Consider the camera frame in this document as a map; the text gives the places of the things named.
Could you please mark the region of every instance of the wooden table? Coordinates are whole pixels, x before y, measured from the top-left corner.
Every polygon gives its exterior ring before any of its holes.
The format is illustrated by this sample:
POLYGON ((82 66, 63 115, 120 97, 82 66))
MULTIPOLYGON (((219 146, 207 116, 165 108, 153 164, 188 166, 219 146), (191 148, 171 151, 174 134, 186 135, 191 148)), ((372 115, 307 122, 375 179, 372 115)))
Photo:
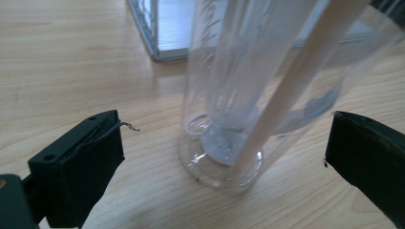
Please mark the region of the wooden table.
MULTIPOLYGON (((394 228, 323 157, 331 115, 250 190, 232 197, 197 183, 176 148, 186 62, 148 57, 128 4, 0 2, 0 174, 82 119, 118 109, 126 160, 84 228, 394 228)), ((375 67, 336 110, 405 133, 405 46, 375 67)), ((47 228, 47 222, 41 222, 47 228)))

